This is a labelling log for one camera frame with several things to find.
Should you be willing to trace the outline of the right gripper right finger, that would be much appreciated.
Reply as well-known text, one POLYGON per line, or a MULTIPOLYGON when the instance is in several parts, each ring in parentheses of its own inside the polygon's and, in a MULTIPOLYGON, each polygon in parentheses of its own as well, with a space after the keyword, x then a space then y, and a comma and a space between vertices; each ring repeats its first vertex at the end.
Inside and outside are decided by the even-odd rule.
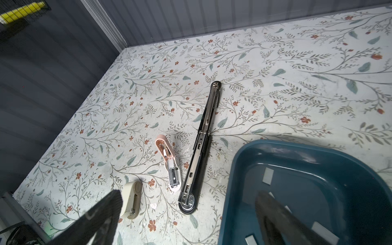
POLYGON ((267 192, 255 198, 256 217, 266 245, 328 245, 267 192))

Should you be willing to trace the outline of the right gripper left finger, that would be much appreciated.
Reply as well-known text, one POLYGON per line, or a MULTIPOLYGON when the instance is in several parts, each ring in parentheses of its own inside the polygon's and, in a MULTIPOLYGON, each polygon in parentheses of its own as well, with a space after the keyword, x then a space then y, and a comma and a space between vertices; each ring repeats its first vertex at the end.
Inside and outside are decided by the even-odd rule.
POLYGON ((113 190, 64 232, 48 242, 49 245, 111 245, 113 243, 122 197, 119 190, 113 190))

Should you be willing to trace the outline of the pink mini stapler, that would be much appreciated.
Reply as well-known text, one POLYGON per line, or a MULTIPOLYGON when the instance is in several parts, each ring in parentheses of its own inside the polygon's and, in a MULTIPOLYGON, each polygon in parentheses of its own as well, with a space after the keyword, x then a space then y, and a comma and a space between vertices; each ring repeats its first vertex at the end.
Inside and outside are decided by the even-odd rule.
POLYGON ((155 140, 155 146, 164 159, 170 190, 173 192, 179 191, 182 186, 181 170, 177 164, 178 158, 176 157, 171 144, 165 135, 160 134, 155 140))

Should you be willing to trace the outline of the black stapler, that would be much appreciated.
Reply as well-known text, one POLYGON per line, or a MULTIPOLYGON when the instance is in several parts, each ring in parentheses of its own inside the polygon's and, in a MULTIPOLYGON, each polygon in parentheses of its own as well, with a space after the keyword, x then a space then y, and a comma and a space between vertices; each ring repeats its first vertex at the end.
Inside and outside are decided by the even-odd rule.
POLYGON ((193 155, 178 199, 179 209, 183 214, 194 213, 198 206, 212 140, 210 129, 215 111, 218 108, 221 89, 221 82, 215 81, 211 84, 208 101, 193 148, 193 155))

